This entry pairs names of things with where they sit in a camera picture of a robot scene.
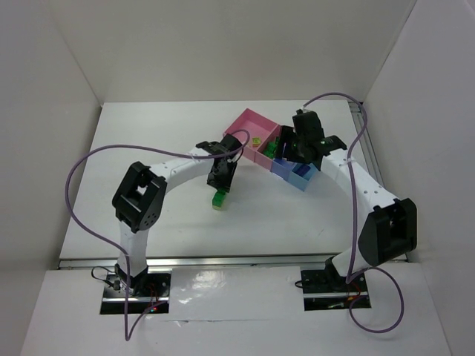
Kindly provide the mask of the green and yellow lego stack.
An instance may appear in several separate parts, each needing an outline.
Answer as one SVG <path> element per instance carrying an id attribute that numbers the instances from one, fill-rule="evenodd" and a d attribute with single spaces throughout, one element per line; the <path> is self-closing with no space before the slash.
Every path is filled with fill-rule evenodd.
<path id="1" fill-rule="evenodd" d="M 221 210 L 223 208 L 225 199 L 226 199 L 226 191 L 218 190 L 212 197 L 212 208 L 214 210 Z"/>

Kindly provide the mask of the yellow-green sloped lego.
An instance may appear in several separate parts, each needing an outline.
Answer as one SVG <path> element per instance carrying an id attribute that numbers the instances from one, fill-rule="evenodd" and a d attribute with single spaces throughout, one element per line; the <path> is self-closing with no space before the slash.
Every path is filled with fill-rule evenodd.
<path id="1" fill-rule="evenodd" d="M 261 144 L 261 139 L 259 137 L 254 137 L 252 139 L 252 146 L 254 148 L 258 147 Z"/>

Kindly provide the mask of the green stepped lego brick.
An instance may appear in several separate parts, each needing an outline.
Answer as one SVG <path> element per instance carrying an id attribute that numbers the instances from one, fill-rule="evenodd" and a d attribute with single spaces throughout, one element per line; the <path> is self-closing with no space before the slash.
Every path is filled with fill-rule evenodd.
<path id="1" fill-rule="evenodd" d="M 277 148 L 278 148 L 278 142 L 279 142 L 278 136 L 275 137 L 272 141 L 269 141 L 263 150 L 263 155 L 270 159 L 274 159 Z"/>

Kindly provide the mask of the dark purple lego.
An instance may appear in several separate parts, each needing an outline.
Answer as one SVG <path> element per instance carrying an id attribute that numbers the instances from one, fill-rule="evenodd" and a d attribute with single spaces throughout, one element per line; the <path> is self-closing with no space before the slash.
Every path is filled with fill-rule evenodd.
<path id="1" fill-rule="evenodd" d="M 292 172 L 297 174 L 300 177 L 304 177 L 310 169 L 311 169 L 311 167 L 309 165 L 301 164 L 301 165 L 297 165 L 292 170 Z"/>

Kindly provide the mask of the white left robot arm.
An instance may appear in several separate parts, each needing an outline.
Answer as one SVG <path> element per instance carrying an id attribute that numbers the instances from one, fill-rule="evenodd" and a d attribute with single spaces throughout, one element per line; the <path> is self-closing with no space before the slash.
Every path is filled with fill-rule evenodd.
<path id="1" fill-rule="evenodd" d="M 137 161 L 129 167 L 112 199 L 125 249 L 115 272 L 127 287 L 145 283 L 148 233 L 160 217 L 166 194 L 201 176 L 218 193 L 229 193 L 238 166 L 235 156 L 241 151 L 240 140 L 228 133 L 219 142 L 196 144 L 183 157 L 151 166 Z"/>

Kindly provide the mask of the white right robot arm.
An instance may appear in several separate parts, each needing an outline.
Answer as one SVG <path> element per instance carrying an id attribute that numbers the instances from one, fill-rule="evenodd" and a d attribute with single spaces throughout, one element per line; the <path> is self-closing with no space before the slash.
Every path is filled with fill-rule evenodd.
<path id="1" fill-rule="evenodd" d="M 378 267 L 417 246 L 417 208 L 379 185 L 352 157 L 337 136 L 326 136 L 318 114 L 298 110 L 291 126 L 282 126 L 276 156 L 312 164 L 333 180 L 352 203 L 351 246 L 326 260 L 325 283 L 340 291 L 351 277 Z"/>

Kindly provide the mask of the purple-blue container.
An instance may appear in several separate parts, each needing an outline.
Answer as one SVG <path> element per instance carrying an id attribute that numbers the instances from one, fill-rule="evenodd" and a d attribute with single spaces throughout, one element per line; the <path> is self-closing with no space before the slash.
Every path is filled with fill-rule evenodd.
<path id="1" fill-rule="evenodd" d="M 285 159 L 274 159 L 272 161 L 271 172 L 281 179 L 287 181 L 292 169 L 296 166 L 295 162 L 290 162 Z"/>

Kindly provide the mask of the light blue container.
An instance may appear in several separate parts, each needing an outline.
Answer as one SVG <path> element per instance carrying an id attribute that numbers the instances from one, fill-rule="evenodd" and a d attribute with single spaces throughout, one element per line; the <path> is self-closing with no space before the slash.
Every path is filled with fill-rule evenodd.
<path id="1" fill-rule="evenodd" d="M 316 172 L 317 168 L 313 164 L 297 163 L 289 172 L 287 182 L 300 191 L 305 191 Z"/>

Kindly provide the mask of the large pink container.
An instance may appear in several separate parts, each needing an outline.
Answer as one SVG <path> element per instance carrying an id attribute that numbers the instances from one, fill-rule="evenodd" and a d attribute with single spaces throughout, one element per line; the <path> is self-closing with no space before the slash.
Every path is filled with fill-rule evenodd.
<path id="1" fill-rule="evenodd" d="M 232 134 L 233 136 L 238 138 L 241 142 L 244 142 L 247 138 L 247 134 L 246 134 L 247 132 L 249 134 L 249 142 L 247 146 L 244 148 L 243 156 L 249 159 L 250 161 L 254 162 L 256 148 L 252 146 L 252 139 L 254 137 L 260 138 L 260 136 L 265 131 L 272 130 L 276 125 L 279 125 L 279 124 L 247 108 L 224 131 L 223 135 Z"/>

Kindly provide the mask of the aluminium side rail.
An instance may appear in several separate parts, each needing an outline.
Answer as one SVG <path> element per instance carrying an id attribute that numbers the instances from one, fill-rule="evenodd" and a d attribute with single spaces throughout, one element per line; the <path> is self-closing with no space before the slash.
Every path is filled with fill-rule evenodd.
<path id="1" fill-rule="evenodd" d="M 362 129 L 362 125 L 364 124 L 361 110 L 359 106 L 354 102 L 348 102 L 348 105 L 350 108 L 350 113 L 352 115 L 356 130 L 357 132 L 359 132 Z M 379 169 L 379 164 L 377 162 L 376 154 L 373 149 L 373 144 L 372 144 L 370 135 L 368 133 L 368 130 L 366 130 L 363 133 L 363 136 L 360 138 L 359 143 L 360 143 L 361 151 L 364 156 L 364 161 L 366 163 L 367 171 L 369 175 L 374 180 L 376 180 L 379 183 L 379 185 L 384 186 L 384 181 L 381 175 L 381 171 Z"/>

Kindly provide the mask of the aluminium front rail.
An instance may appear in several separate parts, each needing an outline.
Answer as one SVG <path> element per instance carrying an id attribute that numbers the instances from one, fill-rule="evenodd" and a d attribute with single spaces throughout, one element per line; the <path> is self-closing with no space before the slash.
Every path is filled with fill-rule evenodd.
<path id="1" fill-rule="evenodd" d="M 332 254 L 278 254 L 278 255 L 241 255 L 222 257 L 157 257 L 148 258 L 149 267 L 237 267 L 237 266 L 285 266 L 324 264 Z M 85 269 L 94 266 L 111 268 L 116 260 L 105 259 L 61 259 L 59 270 Z"/>

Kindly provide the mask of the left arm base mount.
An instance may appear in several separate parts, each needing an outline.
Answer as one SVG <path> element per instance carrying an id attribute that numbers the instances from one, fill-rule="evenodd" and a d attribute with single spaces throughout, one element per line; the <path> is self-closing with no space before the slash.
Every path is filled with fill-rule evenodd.
<path id="1" fill-rule="evenodd" d="M 103 286 L 101 315 L 124 314 L 125 284 L 111 269 L 96 266 L 91 277 Z M 171 271 L 150 271 L 143 282 L 131 289 L 128 298 L 128 313 L 168 314 L 171 289 Z"/>

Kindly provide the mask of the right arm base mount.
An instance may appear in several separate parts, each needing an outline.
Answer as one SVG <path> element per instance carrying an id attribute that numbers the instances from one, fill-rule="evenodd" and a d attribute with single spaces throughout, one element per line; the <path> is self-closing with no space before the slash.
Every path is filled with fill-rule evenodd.
<path id="1" fill-rule="evenodd" d="M 294 282 L 302 290 L 304 310 L 370 309 L 371 302 L 365 277 L 350 284 L 331 285 L 323 270 L 301 270 L 301 279 Z"/>

